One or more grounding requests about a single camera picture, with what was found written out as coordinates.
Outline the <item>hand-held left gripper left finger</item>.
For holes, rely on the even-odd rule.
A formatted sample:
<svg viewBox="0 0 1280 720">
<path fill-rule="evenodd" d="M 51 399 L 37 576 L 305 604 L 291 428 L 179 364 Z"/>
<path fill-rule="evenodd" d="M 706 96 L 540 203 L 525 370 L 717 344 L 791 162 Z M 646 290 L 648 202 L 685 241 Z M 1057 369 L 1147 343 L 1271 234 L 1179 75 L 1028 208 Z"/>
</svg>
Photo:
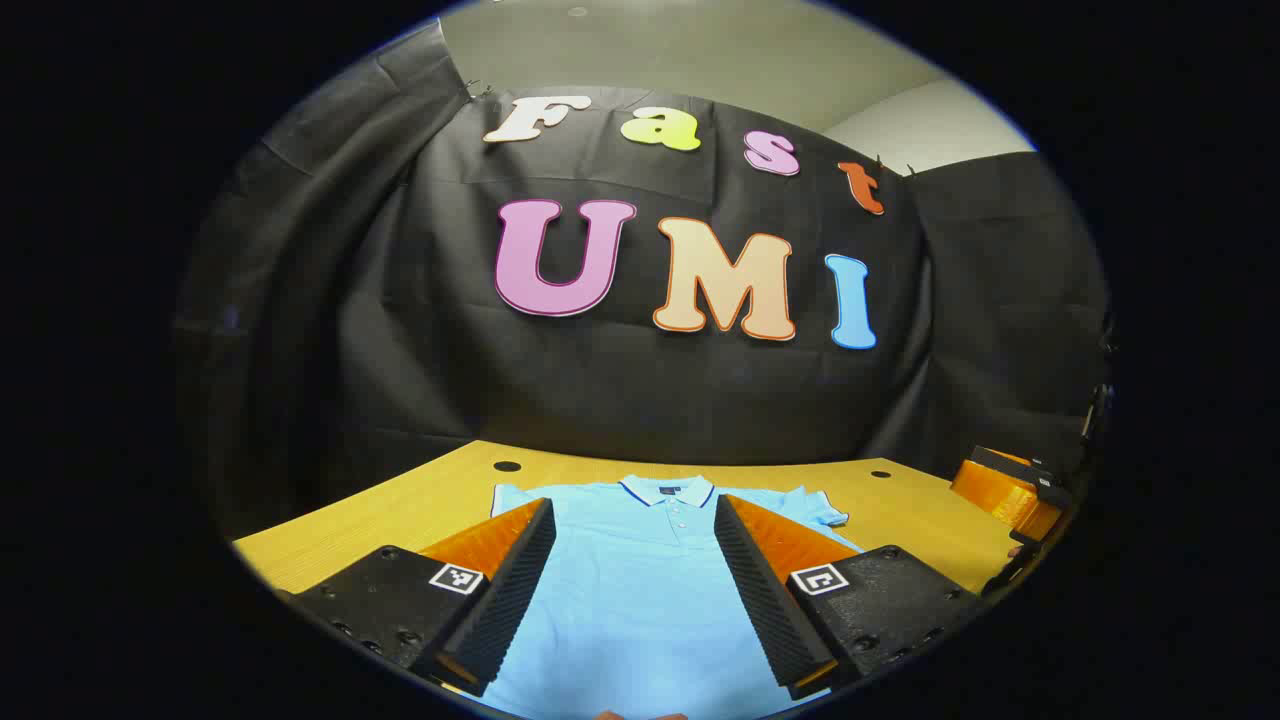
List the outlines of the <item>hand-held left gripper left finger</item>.
<svg viewBox="0 0 1280 720">
<path fill-rule="evenodd" d="M 481 696 L 497 679 L 557 537 L 535 498 L 424 550 L 384 544 L 288 603 L 415 676 Z"/>
</svg>

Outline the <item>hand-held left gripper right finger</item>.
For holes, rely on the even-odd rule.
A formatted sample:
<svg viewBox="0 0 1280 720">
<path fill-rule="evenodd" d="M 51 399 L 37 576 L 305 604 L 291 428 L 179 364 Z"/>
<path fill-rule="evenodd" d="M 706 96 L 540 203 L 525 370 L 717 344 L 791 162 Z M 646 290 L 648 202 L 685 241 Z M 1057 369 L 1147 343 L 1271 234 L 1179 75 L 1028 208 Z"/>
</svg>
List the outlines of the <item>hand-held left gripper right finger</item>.
<svg viewBox="0 0 1280 720">
<path fill-rule="evenodd" d="M 717 500 L 714 533 L 794 700 L 892 673 L 984 610 L 979 594 L 896 544 L 858 552 L 737 496 Z"/>
</svg>

